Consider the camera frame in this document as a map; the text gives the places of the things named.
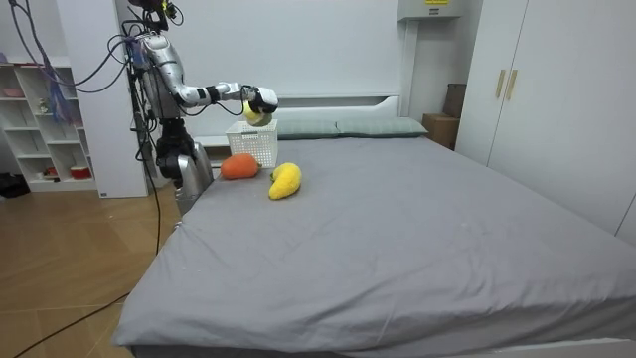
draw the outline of wardrobe door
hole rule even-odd
[[[485,0],[455,151],[486,165],[528,0]]]
[[[634,13],[530,0],[489,161],[612,234],[636,190]]]

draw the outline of brown box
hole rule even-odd
[[[448,85],[443,112],[450,116],[461,118],[461,110],[464,108],[464,97],[466,97],[466,85]]]
[[[446,114],[425,114],[421,118],[421,124],[428,130],[426,138],[455,150],[459,118]]]

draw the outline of bed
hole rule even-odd
[[[114,344],[422,358],[636,338],[636,248],[522,185],[424,138],[282,141],[278,158],[301,167],[300,191],[269,201],[268,170],[213,183]]]

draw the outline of white basket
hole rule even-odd
[[[232,154],[249,153],[263,168],[276,167],[278,156],[276,123],[276,119],[262,127],[253,127],[246,121],[234,123],[226,130]]]

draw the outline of gray pillow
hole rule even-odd
[[[319,139],[335,138],[339,131],[335,120],[298,119],[278,120],[278,139]]]
[[[340,136],[366,138],[419,137],[428,131],[412,118],[355,118],[336,122]]]

